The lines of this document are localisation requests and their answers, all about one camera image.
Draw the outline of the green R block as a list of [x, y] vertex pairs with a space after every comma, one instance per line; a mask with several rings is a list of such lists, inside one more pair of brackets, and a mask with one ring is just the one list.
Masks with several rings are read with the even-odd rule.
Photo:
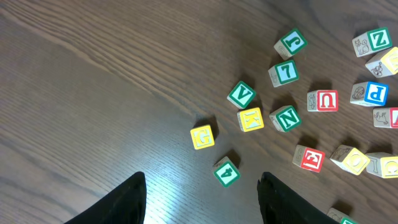
[[335, 208], [330, 208], [327, 215], [339, 224], [358, 224], [356, 220]]

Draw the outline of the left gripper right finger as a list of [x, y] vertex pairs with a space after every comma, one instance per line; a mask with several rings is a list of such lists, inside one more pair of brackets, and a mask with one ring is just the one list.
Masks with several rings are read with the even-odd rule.
[[257, 193], [264, 223], [336, 224], [270, 172], [257, 181]]

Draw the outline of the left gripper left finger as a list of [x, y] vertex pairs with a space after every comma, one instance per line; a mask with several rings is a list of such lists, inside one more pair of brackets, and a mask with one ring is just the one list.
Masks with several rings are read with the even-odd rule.
[[146, 198], [145, 175], [136, 172], [65, 224], [143, 224]]

